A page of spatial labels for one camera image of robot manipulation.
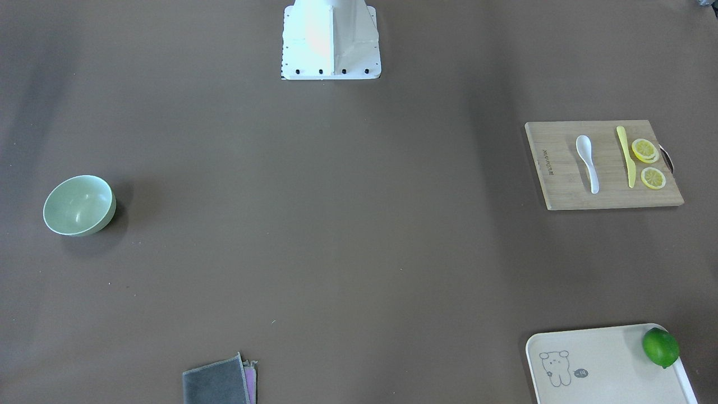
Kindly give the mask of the white ceramic spoon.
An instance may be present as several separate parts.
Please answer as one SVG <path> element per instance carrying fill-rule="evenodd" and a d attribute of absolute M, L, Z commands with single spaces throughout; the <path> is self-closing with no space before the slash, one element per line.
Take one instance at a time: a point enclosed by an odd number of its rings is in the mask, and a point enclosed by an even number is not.
<path fill-rule="evenodd" d="M 576 149 L 588 171 L 590 191 L 594 195 L 598 194 L 600 191 L 600 181 L 592 158 L 592 143 L 590 138 L 586 135 L 577 136 Z"/>

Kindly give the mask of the light green bowl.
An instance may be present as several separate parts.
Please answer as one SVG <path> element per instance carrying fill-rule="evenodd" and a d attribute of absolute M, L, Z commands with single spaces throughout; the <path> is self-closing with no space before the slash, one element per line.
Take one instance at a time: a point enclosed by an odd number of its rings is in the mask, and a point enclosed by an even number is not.
<path fill-rule="evenodd" d="M 113 219 L 115 192 L 98 176 L 75 176 L 61 182 L 47 196 L 43 220 L 62 236 L 88 236 L 100 232 Z"/>

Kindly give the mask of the pink cloth under grey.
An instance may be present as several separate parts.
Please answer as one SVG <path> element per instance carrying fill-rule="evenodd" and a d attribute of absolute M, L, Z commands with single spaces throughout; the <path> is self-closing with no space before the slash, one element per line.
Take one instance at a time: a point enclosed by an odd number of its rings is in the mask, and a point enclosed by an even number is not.
<path fill-rule="evenodd" d="M 257 400 L 257 379 L 258 373 L 256 370 L 257 361 L 244 361 L 243 370 L 245 374 L 246 387 L 248 391 L 248 402 L 250 404 L 256 404 Z"/>

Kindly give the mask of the grey folded cloth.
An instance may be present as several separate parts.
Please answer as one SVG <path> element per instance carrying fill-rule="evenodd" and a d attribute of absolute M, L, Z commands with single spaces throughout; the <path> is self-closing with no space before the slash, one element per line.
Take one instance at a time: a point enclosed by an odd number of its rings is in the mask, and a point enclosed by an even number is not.
<path fill-rule="evenodd" d="M 182 373 L 184 403 L 249 403 L 241 353 Z"/>

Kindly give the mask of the bamboo cutting board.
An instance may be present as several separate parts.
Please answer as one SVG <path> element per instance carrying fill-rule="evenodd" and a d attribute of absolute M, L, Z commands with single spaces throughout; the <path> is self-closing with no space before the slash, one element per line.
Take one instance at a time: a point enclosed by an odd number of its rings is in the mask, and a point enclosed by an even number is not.
<path fill-rule="evenodd" d="M 540 182 L 549 210 L 638 209 L 684 204 L 671 168 L 662 153 L 652 166 L 666 177 L 666 184 L 658 190 L 646 186 L 641 174 L 648 167 L 636 158 L 636 181 L 629 186 L 624 148 L 617 127 L 627 134 L 626 149 L 638 139 L 658 146 L 656 135 L 647 120 L 587 121 L 587 122 L 527 122 L 524 126 Z M 577 151 L 577 138 L 587 136 L 591 142 L 591 157 L 597 173 L 599 191 L 591 191 L 590 174 Z"/>

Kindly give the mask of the yellow plastic knife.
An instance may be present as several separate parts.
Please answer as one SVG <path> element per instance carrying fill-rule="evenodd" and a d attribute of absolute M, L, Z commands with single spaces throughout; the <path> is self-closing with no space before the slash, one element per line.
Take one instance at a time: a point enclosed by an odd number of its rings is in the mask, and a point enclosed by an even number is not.
<path fill-rule="evenodd" d="M 618 140 L 622 149 L 623 157 L 625 159 L 625 166 L 627 172 L 628 186 L 633 189 L 636 184 L 636 164 L 631 158 L 630 149 L 628 148 L 628 138 L 626 130 L 623 126 L 616 127 Z"/>

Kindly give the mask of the upper lemon slice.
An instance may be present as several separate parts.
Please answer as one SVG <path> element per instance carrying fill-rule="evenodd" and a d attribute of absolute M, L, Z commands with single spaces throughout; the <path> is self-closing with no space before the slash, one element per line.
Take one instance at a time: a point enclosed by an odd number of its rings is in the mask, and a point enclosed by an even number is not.
<path fill-rule="evenodd" d="M 653 163 L 657 158 L 657 148 L 654 144 L 646 139 L 636 139 L 631 144 L 632 151 L 637 159 L 644 163 Z"/>

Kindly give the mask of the lower lemon slice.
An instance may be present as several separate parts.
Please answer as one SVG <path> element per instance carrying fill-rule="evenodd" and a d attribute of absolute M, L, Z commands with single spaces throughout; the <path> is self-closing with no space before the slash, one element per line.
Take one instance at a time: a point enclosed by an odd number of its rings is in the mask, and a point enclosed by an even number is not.
<path fill-rule="evenodd" d="M 641 172 L 641 181 L 652 190 L 659 190 L 666 186 L 666 176 L 660 169 L 654 167 L 644 168 Z"/>

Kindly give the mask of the cream rabbit tray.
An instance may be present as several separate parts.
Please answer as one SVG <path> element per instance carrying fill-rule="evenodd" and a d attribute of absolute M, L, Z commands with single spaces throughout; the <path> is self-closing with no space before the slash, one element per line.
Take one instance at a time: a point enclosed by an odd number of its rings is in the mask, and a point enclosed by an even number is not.
<path fill-rule="evenodd" d="M 538 403 L 695 403 L 682 361 L 662 368 L 646 355 L 657 324 L 536 333 L 525 351 Z"/>

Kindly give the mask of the green lime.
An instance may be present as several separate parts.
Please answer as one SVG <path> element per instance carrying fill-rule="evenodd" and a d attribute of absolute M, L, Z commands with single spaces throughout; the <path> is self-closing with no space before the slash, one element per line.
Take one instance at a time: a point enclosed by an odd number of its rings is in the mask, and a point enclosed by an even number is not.
<path fill-rule="evenodd" d="M 645 355 L 657 366 L 664 369 L 672 366 L 680 356 L 679 343 L 675 337 L 662 328 L 651 328 L 643 336 L 642 347 Z"/>

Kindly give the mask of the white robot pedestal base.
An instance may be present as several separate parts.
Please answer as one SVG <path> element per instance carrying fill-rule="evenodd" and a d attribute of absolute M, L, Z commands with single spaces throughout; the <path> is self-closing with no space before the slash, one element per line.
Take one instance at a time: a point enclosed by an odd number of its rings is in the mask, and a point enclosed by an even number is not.
<path fill-rule="evenodd" d="M 376 10 L 364 1 L 295 1 L 284 9 L 283 80 L 371 80 L 382 72 Z"/>

